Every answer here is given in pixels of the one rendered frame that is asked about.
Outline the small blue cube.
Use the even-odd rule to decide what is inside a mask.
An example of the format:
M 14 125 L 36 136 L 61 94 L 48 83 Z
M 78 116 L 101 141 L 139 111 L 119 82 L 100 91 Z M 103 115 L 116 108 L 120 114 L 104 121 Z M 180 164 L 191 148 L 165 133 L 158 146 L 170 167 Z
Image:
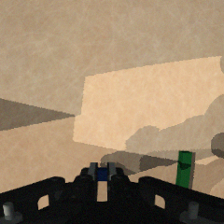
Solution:
M 107 167 L 98 167 L 98 181 L 107 181 Z

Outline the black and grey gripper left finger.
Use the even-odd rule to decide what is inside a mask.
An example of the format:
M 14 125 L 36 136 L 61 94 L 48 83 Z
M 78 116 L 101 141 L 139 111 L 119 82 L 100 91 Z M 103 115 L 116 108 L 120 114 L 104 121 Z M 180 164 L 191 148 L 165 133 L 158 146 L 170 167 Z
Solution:
M 88 200 L 97 201 L 98 162 L 81 170 L 73 182 L 60 176 L 0 193 L 0 224 L 17 224 L 47 212 L 47 217 L 85 214 Z M 49 205 L 38 210 L 40 198 L 48 195 Z M 61 195 L 61 196 L 60 196 Z

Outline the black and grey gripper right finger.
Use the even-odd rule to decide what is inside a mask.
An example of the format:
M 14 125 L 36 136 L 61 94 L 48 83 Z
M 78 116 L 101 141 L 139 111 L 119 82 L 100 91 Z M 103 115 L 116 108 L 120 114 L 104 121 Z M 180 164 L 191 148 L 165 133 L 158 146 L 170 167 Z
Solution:
M 155 194 L 164 209 L 155 205 Z M 153 218 L 155 209 L 186 224 L 224 224 L 224 199 L 151 176 L 131 182 L 114 162 L 107 163 L 107 200 L 115 200 L 117 215 Z

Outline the green rod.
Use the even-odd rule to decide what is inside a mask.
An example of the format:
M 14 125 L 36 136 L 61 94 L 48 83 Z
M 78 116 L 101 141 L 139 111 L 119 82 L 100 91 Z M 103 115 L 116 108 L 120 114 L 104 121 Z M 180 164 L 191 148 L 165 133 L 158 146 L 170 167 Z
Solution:
M 176 185 L 189 188 L 191 158 L 192 153 L 189 151 L 178 152 L 178 164 L 175 182 Z

